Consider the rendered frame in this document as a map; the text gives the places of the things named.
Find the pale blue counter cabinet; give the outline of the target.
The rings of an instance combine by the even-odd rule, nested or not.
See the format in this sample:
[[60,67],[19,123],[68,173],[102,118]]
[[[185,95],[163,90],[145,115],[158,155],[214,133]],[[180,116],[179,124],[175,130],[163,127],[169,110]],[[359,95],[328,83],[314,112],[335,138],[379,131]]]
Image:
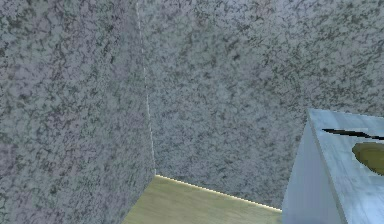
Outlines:
[[352,152],[356,143],[384,140],[331,134],[322,129],[384,137],[384,118],[309,109],[282,203],[282,224],[384,224],[384,176]]

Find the thin black flat utensil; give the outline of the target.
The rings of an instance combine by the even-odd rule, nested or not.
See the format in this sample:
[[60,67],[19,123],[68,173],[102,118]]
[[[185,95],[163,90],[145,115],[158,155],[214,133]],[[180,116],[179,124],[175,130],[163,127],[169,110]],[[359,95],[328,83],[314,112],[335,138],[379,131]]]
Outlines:
[[365,132],[352,131],[352,130],[341,130],[341,129],[322,129],[323,131],[331,134],[345,135],[345,136],[355,136],[368,139],[384,140],[383,136],[372,136]]

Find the olive green round dish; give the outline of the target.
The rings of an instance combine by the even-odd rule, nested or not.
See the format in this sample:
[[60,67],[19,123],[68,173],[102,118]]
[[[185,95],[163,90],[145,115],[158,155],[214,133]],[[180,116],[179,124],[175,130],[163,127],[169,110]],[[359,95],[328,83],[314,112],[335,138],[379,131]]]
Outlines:
[[384,144],[376,142],[356,143],[352,152],[355,158],[370,171],[384,176]]

